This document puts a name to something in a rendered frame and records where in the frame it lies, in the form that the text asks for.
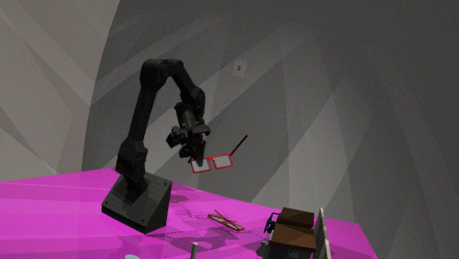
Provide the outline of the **blue glasses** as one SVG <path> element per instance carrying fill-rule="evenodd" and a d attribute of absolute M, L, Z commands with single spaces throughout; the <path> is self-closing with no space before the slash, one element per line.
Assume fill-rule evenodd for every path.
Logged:
<path fill-rule="evenodd" d="M 265 233 L 265 232 L 267 231 L 267 228 L 269 227 L 270 224 L 271 224 L 271 225 L 275 225 L 275 224 L 273 223 L 274 220 L 273 220 L 273 222 L 271 222 L 272 217 L 273 217 L 273 214 L 279 215 L 279 213 L 273 213 L 273 212 L 272 212 L 272 214 L 270 215 L 269 219 L 266 221 L 266 224 L 265 224 L 265 228 L 264 228 L 264 232 L 263 232 L 263 233 Z"/>

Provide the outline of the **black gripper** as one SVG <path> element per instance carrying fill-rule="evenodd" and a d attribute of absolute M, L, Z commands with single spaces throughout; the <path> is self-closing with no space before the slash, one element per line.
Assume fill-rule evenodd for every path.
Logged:
<path fill-rule="evenodd" d="M 209 135 L 210 129 L 206 124 L 198 125 L 198 121 L 195 121 L 193 118 L 186 119 L 179 124 L 180 129 L 184 127 L 187 131 L 182 144 L 185 144 L 180 150 L 179 154 L 181 158 L 192 156 L 196 152 L 198 145 L 203 142 L 201 147 L 198 149 L 197 154 L 193 157 L 196 159 L 199 166 L 203 166 L 203 157 L 206 141 L 203 141 L 202 133 L 205 133 L 206 136 Z"/>

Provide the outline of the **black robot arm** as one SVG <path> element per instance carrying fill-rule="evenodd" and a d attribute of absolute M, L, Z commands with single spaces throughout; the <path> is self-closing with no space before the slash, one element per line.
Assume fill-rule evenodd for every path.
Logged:
<path fill-rule="evenodd" d="M 143 139 L 150 118 L 151 109 L 157 92 L 165 85 L 169 76 L 177 83 L 181 91 L 182 102 L 175 105 L 177 120 L 182 121 L 193 118 L 198 125 L 205 124 L 203 114 L 205 110 L 204 91 L 193 84 L 190 75 L 184 68 L 184 63 L 177 59 L 148 59 L 141 66 L 140 92 L 137 105 L 130 123 L 128 137 L 121 142 L 115 171 L 124 175 L 127 185 L 125 188 L 140 196 L 150 180 L 145 175 L 145 162 L 148 149 L 144 147 Z M 189 105 L 189 106 L 188 106 Z M 172 128 L 166 141 L 170 148 L 182 144 L 187 135 L 184 127 Z M 149 182 L 148 182 L 149 181 Z"/>

